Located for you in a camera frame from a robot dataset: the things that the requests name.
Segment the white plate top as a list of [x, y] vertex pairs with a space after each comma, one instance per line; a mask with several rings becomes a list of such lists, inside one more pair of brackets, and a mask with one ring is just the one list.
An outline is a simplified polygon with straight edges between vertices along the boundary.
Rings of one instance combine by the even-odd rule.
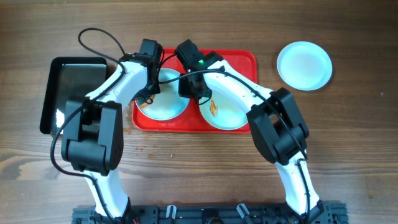
[[136, 105], [146, 117], [157, 121], [170, 120], [179, 116], [188, 106], [190, 99], [178, 94], [178, 83], [174, 81], [160, 84], [160, 93], [154, 95], [153, 104], [141, 108]]

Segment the white plate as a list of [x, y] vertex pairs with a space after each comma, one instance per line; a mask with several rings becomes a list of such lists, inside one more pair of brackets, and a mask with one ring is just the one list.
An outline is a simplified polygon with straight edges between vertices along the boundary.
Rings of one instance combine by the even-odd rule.
[[302, 91], [324, 87], [333, 74], [333, 64], [327, 52], [307, 41], [286, 45], [277, 57], [276, 67], [286, 84]]
[[231, 131], [248, 123], [245, 112], [233, 100], [217, 91], [213, 90], [210, 99], [203, 97], [199, 103], [201, 115], [214, 128]]
[[179, 116], [188, 106], [190, 99], [178, 94], [178, 83], [174, 81], [160, 84], [160, 93], [154, 95], [153, 104], [141, 108], [136, 105], [146, 117], [157, 121], [170, 120]]

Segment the green orange sponge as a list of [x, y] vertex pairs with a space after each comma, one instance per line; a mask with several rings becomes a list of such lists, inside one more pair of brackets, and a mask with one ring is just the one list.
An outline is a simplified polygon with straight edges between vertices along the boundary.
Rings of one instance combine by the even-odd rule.
[[143, 98], [137, 101], [137, 104], [139, 107], [144, 108], [146, 106], [149, 106], [151, 104], [153, 104], [154, 102], [154, 95], [152, 95], [151, 97], [148, 98]]

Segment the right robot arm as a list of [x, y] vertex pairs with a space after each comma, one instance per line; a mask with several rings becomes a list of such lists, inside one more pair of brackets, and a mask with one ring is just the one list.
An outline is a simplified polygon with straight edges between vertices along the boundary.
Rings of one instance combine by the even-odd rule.
[[218, 53], [199, 51], [191, 40], [179, 44], [174, 53], [185, 78], [224, 94], [245, 112], [256, 149], [279, 172], [287, 205], [297, 215], [309, 215], [320, 198], [307, 167], [309, 130], [291, 92], [258, 85]]

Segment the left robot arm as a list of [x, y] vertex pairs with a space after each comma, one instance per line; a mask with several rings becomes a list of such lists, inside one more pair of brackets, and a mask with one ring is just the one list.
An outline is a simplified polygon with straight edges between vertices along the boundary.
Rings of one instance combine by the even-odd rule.
[[117, 170], [124, 147], [122, 113], [130, 101], [159, 93], [162, 52], [157, 41], [144, 39], [138, 52], [117, 60], [116, 70], [102, 85], [66, 103], [62, 159], [72, 165], [72, 176], [89, 183], [95, 212], [106, 223], [122, 222], [129, 215], [129, 197]]

